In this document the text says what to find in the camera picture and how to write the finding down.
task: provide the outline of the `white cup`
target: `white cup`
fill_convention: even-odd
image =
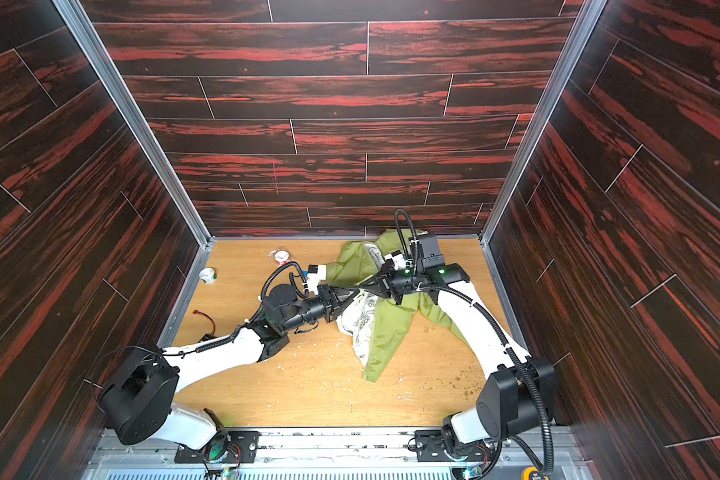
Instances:
[[[216,281],[216,271],[210,266],[200,271],[200,279],[205,283],[213,283]]]

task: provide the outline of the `black mounting plate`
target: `black mounting plate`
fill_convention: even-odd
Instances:
[[[453,461],[451,457],[445,455],[445,446],[440,430],[416,430],[414,432],[414,443],[409,449],[416,452],[416,458],[420,462]],[[476,448],[474,452],[464,459],[464,462],[482,462],[484,460],[482,451]]]
[[[259,447],[259,432],[252,430],[245,430],[243,432],[230,431],[227,434],[230,439],[230,448],[236,452],[233,445],[240,447],[240,463],[253,463],[256,459],[256,449]],[[173,459],[174,463],[200,463],[202,464],[202,450],[192,450],[180,446],[176,450],[176,456]],[[235,456],[228,455],[221,463],[236,463]]]

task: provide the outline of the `wooden tabletop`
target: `wooden tabletop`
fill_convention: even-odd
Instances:
[[[262,284],[277,267],[272,250],[288,250],[303,268],[335,261],[344,240],[217,242],[208,266],[218,280],[201,283],[174,346],[198,342],[211,324],[225,335],[258,308]],[[440,240],[446,262],[460,264],[480,298],[508,331],[504,312],[476,239]],[[287,274],[279,278],[287,282]],[[450,330],[417,313],[381,378],[369,383],[352,338],[335,323],[291,335],[276,356],[226,370],[188,386],[175,400],[211,408],[228,426],[438,426],[443,417],[474,406],[484,384],[477,359]]]

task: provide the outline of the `back wall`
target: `back wall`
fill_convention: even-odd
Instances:
[[[580,7],[83,4],[216,236],[479,233]]]

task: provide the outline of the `wooden table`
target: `wooden table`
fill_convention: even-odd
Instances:
[[[256,311],[262,284],[276,268],[268,257],[285,249],[308,264],[335,261],[344,240],[237,240],[218,242],[208,266],[218,280],[199,284],[174,346],[234,330]],[[468,272],[480,298],[508,331],[488,267],[474,239],[440,240],[448,263]],[[279,277],[287,282],[287,274]],[[176,400],[211,408],[228,426],[436,426],[443,417],[474,406],[484,384],[472,351],[451,332],[417,313],[408,335],[376,383],[362,379],[352,338],[335,323],[291,335],[266,362],[240,366],[188,386]]]

